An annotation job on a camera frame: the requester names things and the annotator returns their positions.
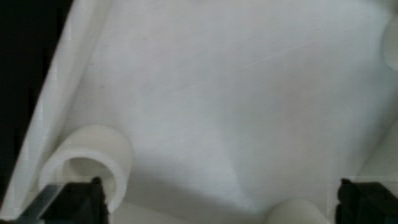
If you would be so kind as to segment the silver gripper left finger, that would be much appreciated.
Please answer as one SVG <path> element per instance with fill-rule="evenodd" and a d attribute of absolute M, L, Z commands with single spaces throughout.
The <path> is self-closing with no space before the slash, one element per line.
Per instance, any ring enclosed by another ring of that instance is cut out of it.
<path fill-rule="evenodd" d="M 100 178 L 47 184 L 15 224 L 109 224 Z"/>

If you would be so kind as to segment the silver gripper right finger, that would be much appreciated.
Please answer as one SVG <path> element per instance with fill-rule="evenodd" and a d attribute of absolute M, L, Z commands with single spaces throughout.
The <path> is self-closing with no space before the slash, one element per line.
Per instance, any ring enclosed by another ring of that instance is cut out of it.
<path fill-rule="evenodd" d="M 378 182 L 340 180 L 335 224 L 398 224 L 398 197 Z"/>

